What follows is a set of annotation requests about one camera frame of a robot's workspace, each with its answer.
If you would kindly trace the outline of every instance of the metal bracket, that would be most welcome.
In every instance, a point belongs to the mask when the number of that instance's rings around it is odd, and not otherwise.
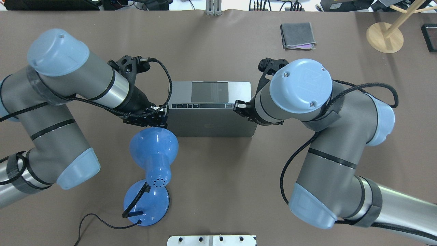
[[[222,0],[206,0],[206,15],[222,15]]]
[[[172,236],[167,246],[256,246],[255,235],[198,235]]]

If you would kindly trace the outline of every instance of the light blue joint cap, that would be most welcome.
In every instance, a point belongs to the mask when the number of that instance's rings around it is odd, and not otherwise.
[[[89,180],[100,171],[100,163],[93,148],[85,150],[59,175],[56,181],[61,188],[69,190]]]
[[[320,229],[331,229],[337,216],[304,187],[295,183],[289,207],[293,214]]]
[[[9,77],[9,76],[6,76],[1,82],[0,82],[0,88],[1,88],[1,86],[3,85],[3,82],[7,79],[7,77]],[[6,108],[4,107],[4,105],[3,105],[3,100],[1,99],[1,94],[0,94],[0,117],[5,117],[6,115],[8,115],[9,114],[9,112],[6,110]],[[13,121],[13,122],[19,122],[20,120],[19,119],[17,119],[17,118],[15,118],[15,117],[11,117],[11,118],[9,118],[8,120],[10,120],[10,121]]]
[[[32,43],[28,62],[38,73],[56,77],[76,71],[89,56],[83,42],[62,29],[50,29]]]
[[[317,61],[295,60],[281,68],[270,82],[270,95],[281,109],[303,114],[320,108],[331,96],[332,79]]]
[[[367,94],[375,103],[376,112],[378,114],[378,124],[376,126],[375,135],[372,140],[368,142],[367,146],[376,146],[385,141],[387,135],[392,133],[393,128],[395,127],[395,112],[393,109],[372,95]]]

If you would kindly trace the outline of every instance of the black cable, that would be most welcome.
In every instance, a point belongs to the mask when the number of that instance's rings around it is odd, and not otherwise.
[[[32,111],[34,109],[39,109],[39,108],[41,108],[43,106],[46,106],[46,105],[48,105],[48,103],[47,102],[43,102],[43,103],[40,103],[40,104],[37,104],[37,105],[33,105],[31,107],[28,107],[28,108],[25,108],[25,109],[22,109],[22,110],[18,110],[16,112],[13,112],[11,114],[8,114],[6,116],[1,117],[0,118],[0,122],[5,121],[5,120],[7,120],[9,118],[12,118],[14,116],[20,115],[22,113],[26,113],[26,112]]]
[[[10,184],[10,183],[12,183],[13,181],[19,179],[19,178],[21,177],[21,175],[23,175],[24,171],[26,170],[27,166],[29,165],[29,160],[28,160],[26,157],[24,157],[24,156],[22,155],[23,152],[24,152],[24,151],[22,151],[22,152],[18,152],[18,153],[15,154],[15,156],[16,156],[18,159],[21,159],[21,160],[23,161],[23,166],[21,167],[20,171],[19,171],[19,172],[18,172],[14,177],[12,177],[12,178],[10,178],[10,179],[8,179],[8,180],[5,180],[5,181],[0,182],[0,185],[7,185],[7,184]],[[1,160],[0,160],[0,163],[6,161],[7,159],[9,159],[9,156],[7,156],[7,157],[1,159]]]
[[[283,4],[282,4],[282,6],[281,6],[281,8],[279,9],[279,11],[281,11],[282,10],[282,7],[284,6],[284,4],[286,4],[286,3],[290,3],[290,7],[292,7],[293,6],[293,2],[291,2],[291,1],[285,1]]]
[[[115,115],[129,116],[129,117],[135,117],[135,118],[147,117],[149,115],[152,115],[152,114],[160,111],[161,109],[163,109],[165,106],[168,105],[168,102],[170,101],[170,97],[171,97],[172,90],[173,90],[173,83],[172,83],[172,80],[171,80],[171,77],[170,77],[170,73],[168,72],[167,68],[164,66],[164,64],[161,61],[159,61],[158,59],[155,59],[155,58],[149,58],[149,61],[150,62],[158,63],[164,69],[164,71],[165,71],[165,73],[167,75],[168,81],[169,81],[169,91],[168,91],[168,96],[167,96],[166,101],[158,109],[155,109],[152,112],[145,113],[145,114],[129,114],[129,113],[125,113],[125,112],[122,112],[122,111],[115,110],[115,109],[111,109],[111,108],[109,108],[109,107],[107,107],[105,105],[102,105],[100,103],[96,103],[96,102],[90,101],[88,99],[78,98],[78,97],[75,97],[75,96],[67,97],[66,99],[74,100],[74,101],[80,101],[80,102],[85,102],[85,103],[88,103],[88,104],[91,104],[91,105],[103,108],[103,109],[105,109],[105,110],[107,110],[107,111],[109,111],[109,112],[111,112],[111,113],[113,113]],[[46,105],[48,105],[48,103],[47,102],[43,102],[43,103],[40,103],[40,104],[31,106],[31,107],[28,107],[26,109],[22,109],[22,110],[16,111],[14,113],[11,113],[9,115],[6,115],[6,116],[0,118],[0,122],[2,122],[4,120],[7,120],[7,119],[9,119],[9,118],[11,118],[13,116],[17,116],[19,114],[22,114],[22,113],[25,113],[25,112],[29,112],[29,111],[32,111],[34,109],[41,108],[41,107],[46,106]]]
[[[128,225],[128,226],[123,226],[123,227],[117,227],[117,226],[113,226],[113,225],[110,225],[110,224],[108,224],[108,223],[106,223],[104,220],[102,220],[97,214],[93,214],[93,213],[90,213],[90,214],[87,214],[87,215],[85,215],[83,218],[82,218],[82,220],[80,221],[80,224],[79,224],[79,236],[77,237],[77,241],[76,241],[76,243],[74,244],[74,246],[77,246],[78,244],[79,244],[79,241],[81,240],[81,237],[80,237],[80,227],[82,226],[82,222],[83,222],[83,220],[86,218],[86,217],[88,217],[89,215],[94,215],[94,216],[96,216],[103,224],[105,224],[106,226],[108,226],[108,227],[111,227],[111,228],[113,228],[113,229],[118,229],[118,230],[122,230],[122,229],[127,229],[127,228],[131,228],[132,226],[136,226],[136,225],[138,225],[138,224],[141,224],[141,220],[138,220],[136,223],[134,223],[134,224],[132,224],[132,225]]]
[[[394,105],[389,105],[390,107],[392,107],[393,109],[396,108],[399,105],[399,98],[398,98],[398,93],[396,92],[396,90],[388,84],[383,84],[383,83],[367,83],[367,84],[361,84],[361,85],[354,85],[352,83],[349,82],[344,82],[344,81],[340,81],[341,84],[347,84],[352,86],[351,88],[348,88],[344,91],[342,91],[341,93],[339,93],[337,96],[335,96],[333,99],[331,99],[327,105],[325,106],[324,110],[322,111],[322,113],[320,114],[321,116],[326,114],[326,112],[328,112],[329,108],[335,103],[337,102],[340,98],[344,97],[346,94],[356,91],[356,90],[362,90],[362,88],[367,88],[367,87],[384,87],[387,88],[388,90],[390,90],[393,94],[393,98],[395,100]],[[281,195],[282,198],[284,199],[285,203],[288,205],[288,200],[285,196],[285,192],[284,192],[284,175],[285,172],[287,171],[288,166],[290,165],[291,161],[303,150],[305,149],[308,145],[310,145],[314,140],[316,140],[316,138],[319,136],[320,132],[315,132],[314,135],[306,142],[304,143],[299,149],[297,149],[292,155],[291,157],[288,159],[288,161],[285,163],[284,168],[282,169],[282,173],[281,173],[281,177],[279,179],[279,187],[281,189]]]
[[[349,89],[346,89],[344,91],[342,91],[340,94],[338,94],[336,97],[334,97],[333,99],[331,99],[328,104],[326,105],[326,107],[324,108],[323,112],[321,113],[321,115],[324,115],[329,108],[336,102],[338,101],[340,98],[344,97],[347,93],[362,89],[362,88],[367,88],[367,87],[383,87],[386,88],[388,90],[390,90],[393,94],[393,98],[395,100],[395,103],[393,105],[388,104],[392,109],[396,108],[399,105],[399,97],[398,97],[398,93],[396,92],[396,90],[389,84],[383,84],[383,83],[367,83],[367,84],[361,84],[361,85],[355,85]]]
[[[143,11],[146,11],[146,10],[147,10],[147,9],[144,9],[144,4],[142,4],[141,8],[138,8],[138,7],[136,6],[136,3],[134,2],[134,7],[136,7],[136,8],[139,9],[139,10],[143,10]]]
[[[314,135],[306,142],[304,143],[299,149],[297,149],[288,159],[287,163],[285,163],[284,168],[282,169],[282,173],[281,173],[281,177],[279,179],[279,187],[281,188],[281,195],[282,198],[284,199],[284,202],[288,205],[288,199],[285,196],[285,192],[284,192],[284,175],[285,172],[287,171],[288,166],[290,165],[290,163],[293,161],[293,159],[302,151],[304,150],[308,145],[310,145],[312,142],[314,142],[314,140],[316,140],[316,138],[319,136],[320,132],[315,132]]]
[[[134,200],[131,202],[131,204],[129,204],[129,206],[123,211],[122,213],[122,217],[123,218],[127,218],[129,217],[128,214],[129,212],[133,209],[133,207],[138,203],[139,199],[141,198],[141,196],[144,194],[144,192],[146,191],[147,188],[149,188],[150,185],[147,182],[144,182],[144,185],[141,187],[141,189],[139,190],[139,192],[137,193],[137,195],[135,196]]]
[[[291,7],[290,11],[295,11],[298,3],[299,3],[298,0],[296,0],[295,3],[293,4],[293,6]]]
[[[191,0],[188,0],[191,3],[191,7],[193,7],[193,10],[195,10],[193,3],[191,2]]]
[[[120,4],[120,5],[123,6],[123,7],[130,7],[130,6],[132,6],[132,5],[135,4],[135,2],[133,2],[131,5],[123,5],[123,4],[121,4],[118,0],[117,0],[117,3]]]
[[[353,225],[354,224],[353,221],[349,221],[349,220],[337,220],[334,223],[340,224],[340,225]],[[405,233],[418,235],[418,236],[421,236],[424,238],[428,238],[428,239],[437,241],[437,236],[435,236],[435,235],[432,235],[432,234],[427,233],[427,232],[419,231],[416,229],[400,226],[400,225],[375,222],[375,223],[372,223],[370,226],[377,227],[377,228],[383,228],[383,229],[387,229],[387,230],[398,231],[398,232],[405,232]]]

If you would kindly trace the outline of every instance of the brown table surface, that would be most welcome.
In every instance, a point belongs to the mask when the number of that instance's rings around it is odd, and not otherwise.
[[[224,11],[12,12],[0,13],[0,74],[26,66],[30,44],[45,30],[63,28],[103,60],[123,55],[155,57],[175,81],[250,81],[255,93],[262,58],[321,62],[335,79],[393,85],[400,104],[387,141],[368,147],[357,174],[380,184],[437,202],[437,54],[427,50],[420,27],[437,23],[437,14],[414,14],[401,27],[403,48],[394,54],[373,49],[365,38],[375,22],[393,23],[399,13],[285,13]],[[284,50],[279,25],[310,21],[313,51]],[[137,77],[136,86],[152,102],[163,103],[168,82],[155,64]],[[392,103],[382,88],[369,89]],[[1,245],[73,245],[80,219],[97,213],[115,226],[127,189],[144,178],[128,144],[140,127],[123,124],[110,113],[80,102],[69,104],[101,163],[95,177],[71,190],[47,191],[0,210]],[[0,155],[33,147],[19,123],[0,125]],[[260,246],[423,245],[377,228],[336,225],[314,228],[295,217],[283,202],[279,175],[285,161],[312,136],[297,120],[258,127],[252,138],[179,138],[179,154],[167,186],[166,216],[150,227],[113,230],[97,219],[84,222],[81,245],[165,246],[171,235],[257,235]],[[290,196],[305,154],[285,176]]]

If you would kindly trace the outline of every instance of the black device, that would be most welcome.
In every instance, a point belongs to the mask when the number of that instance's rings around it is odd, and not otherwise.
[[[430,52],[437,52],[437,24],[424,24],[421,29],[428,50]]]
[[[99,7],[89,0],[5,0],[7,10],[99,10]]]
[[[323,11],[357,11],[368,9],[373,3],[373,0],[321,0],[320,5]]]
[[[132,0],[144,4],[144,10],[169,10],[169,5],[173,0]],[[118,0],[122,6],[128,5],[128,0]]]

